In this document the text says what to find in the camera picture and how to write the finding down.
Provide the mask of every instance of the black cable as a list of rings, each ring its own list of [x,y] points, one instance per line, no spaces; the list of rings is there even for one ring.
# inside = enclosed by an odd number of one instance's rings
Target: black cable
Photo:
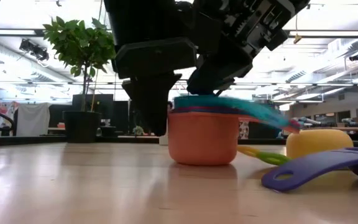
[[[20,59],[22,59],[22,57],[24,57],[27,53],[29,53],[29,52],[25,52],[24,54],[22,54],[22,55],[16,60],[16,62],[19,61]]]

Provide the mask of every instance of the ceiling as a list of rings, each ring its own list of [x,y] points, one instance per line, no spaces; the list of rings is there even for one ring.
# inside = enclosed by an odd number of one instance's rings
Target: ceiling
[[[310,3],[309,7],[302,10],[284,27],[285,30],[291,31],[290,35],[294,35],[295,30],[298,30],[303,38],[297,44],[294,44],[294,39],[289,38],[273,52],[263,49],[253,62],[254,68],[244,78],[238,78],[236,85],[223,95],[249,100],[253,98],[253,95],[272,99],[280,98],[281,100],[296,99],[304,95],[305,92],[312,91],[322,94],[335,88],[332,86],[316,88],[294,83],[349,84],[357,81],[358,62],[351,62],[348,57],[358,53],[358,39],[332,37],[345,34],[345,32],[336,30],[358,30],[358,0],[311,0]],[[25,38],[34,44],[45,47],[50,55],[53,55],[52,46],[41,37],[19,36],[21,32],[28,32],[25,29],[43,29],[42,24],[50,23],[51,17],[60,16],[64,20],[81,19],[86,22],[87,26],[91,26],[91,19],[94,17],[108,27],[110,26],[104,4],[101,1],[60,0],[58,4],[56,0],[1,0],[0,60],[4,64],[0,64],[0,82],[81,81],[81,78],[75,80],[70,75],[70,68],[65,69],[63,64],[52,56],[47,62],[38,63],[31,55],[23,54],[19,50],[21,41]],[[314,35],[325,37],[310,38]],[[105,69],[108,73],[101,72],[97,82],[111,82],[117,83],[117,85],[100,84],[96,87],[91,85],[91,89],[96,89],[97,93],[115,93],[116,100],[128,99],[120,86],[122,80],[118,79],[111,65],[105,65]],[[187,68],[178,70],[177,73],[182,73],[183,79],[187,79],[193,70],[194,68]],[[352,70],[352,75],[345,72],[349,70]],[[27,89],[27,92],[33,92],[36,88],[53,89],[53,91],[45,91],[43,98],[69,99],[70,95],[81,91],[78,86],[64,83],[43,86],[16,85],[15,83],[6,85],[9,86],[0,86],[0,89],[10,91],[20,87],[19,90],[16,90],[19,93]],[[186,82],[177,83],[170,92],[170,98],[186,93],[185,89]]]

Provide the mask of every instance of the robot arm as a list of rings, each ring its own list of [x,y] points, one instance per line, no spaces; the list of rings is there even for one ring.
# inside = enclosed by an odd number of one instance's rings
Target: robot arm
[[[282,27],[310,0],[105,0],[116,43],[113,69],[157,135],[166,132],[168,92],[181,75],[191,94],[226,90],[253,58],[287,39]]]

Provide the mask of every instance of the desk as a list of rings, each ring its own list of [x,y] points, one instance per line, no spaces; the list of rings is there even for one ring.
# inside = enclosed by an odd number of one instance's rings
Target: desk
[[[183,166],[157,144],[0,147],[0,223],[358,224],[353,173],[280,194],[260,184],[270,167],[243,154],[230,166]]]
[[[341,131],[358,131],[358,127],[307,128],[305,130],[313,130],[313,129],[335,129],[335,130],[341,130]]]
[[[66,128],[48,128],[48,134],[65,134]]]

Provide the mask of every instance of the yellow sponge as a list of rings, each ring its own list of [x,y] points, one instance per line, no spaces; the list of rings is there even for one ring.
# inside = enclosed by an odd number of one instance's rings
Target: yellow sponge
[[[334,129],[305,130],[287,138],[287,156],[296,159],[308,154],[353,147],[348,134]]]

